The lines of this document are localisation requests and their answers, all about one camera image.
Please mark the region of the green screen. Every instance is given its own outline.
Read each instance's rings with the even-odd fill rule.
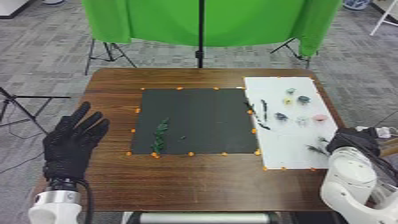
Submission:
[[[207,0],[205,45],[278,43],[296,37],[301,55],[313,56],[342,0]],[[198,45],[200,0],[84,0],[93,36]]]

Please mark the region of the black glove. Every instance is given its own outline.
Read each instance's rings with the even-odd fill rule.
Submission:
[[[361,148],[367,148],[368,151],[381,156],[381,148],[377,143],[377,131],[376,128],[365,129],[361,132],[354,128],[340,128],[333,141],[328,145],[328,151],[333,154],[335,150],[340,147],[354,147],[361,151]]]
[[[43,140],[47,179],[84,179],[91,152],[109,132],[111,124],[109,119],[102,120],[100,112],[81,123],[89,109],[91,104],[84,102],[73,115],[63,117],[56,130]]]

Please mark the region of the wooden table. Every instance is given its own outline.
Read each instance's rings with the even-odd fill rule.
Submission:
[[[312,77],[335,116],[319,79],[308,70],[280,69],[102,69],[82,101],[111,119],[111,131],[95,150],[88,179],[97,211],[315,211],[326,170],[264,171],[255,154],[127,156],[141,106],[141,88],[235,88],[244,76]]]

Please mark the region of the small toy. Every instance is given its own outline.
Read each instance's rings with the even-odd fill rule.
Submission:
[[[287,93],[288,93],[290,95],[294,95],[294,94],[296,94],[296,88],[290,88],[290,89],[287,90]]]
[[[280,121],[287,121],[290,119],[283,113],[276,113],[276,118]]]
[[[315,115],[313,116],[313,119],[315,119],[315,121],[326,121],[328,120],[328,115],[324,115],[324,114],[319,114],[319,115]]]
[[[290,104],[294,103],[292,98],[285,98],[285,99],[283,99],[283,103],[285,103],[287,105],[290,105]]]
[[[297,124],[301,125],[301,126],[306,126],[308,125],[308,117],[299,117],[297,118]]]
[[[308,104],[310,101],[312,101],[312,98],[310,98],[308,96],[301,96],[301,97],[297,98],[297,100],[299,100],[299,102],[301,102],[303,104]]]

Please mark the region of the white sheet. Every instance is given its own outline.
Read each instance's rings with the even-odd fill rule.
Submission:
[[[338,129],[331,112],[317,93],[317,87],[312,78],[306,77],[248,77],[246,78],[246,94],[255,110],[264,121],[264,105],[262,99],[269,104],[269,120],[267,126],[271,130],[258,125],[255,116],[253,121],[258,129],[258,141],[264,151],[264,164],[269,169],[310,169],[328,168],[328,156],[308,150],[308,145],[326,148],[319,138],[333,139]],[[290,95],[287,90],[296,88],[296,94]],[[299,96],[312,98],[312,103],[303,105],[297,102]],[[294,99],[292,105],[283,100]],[[288,116],[288,121],[276,119],[276,113]],[[329,119],[322,122],[313,120],[313,116],[324,114]],[[308,118],[308,125],[301,126],[297,118]]]

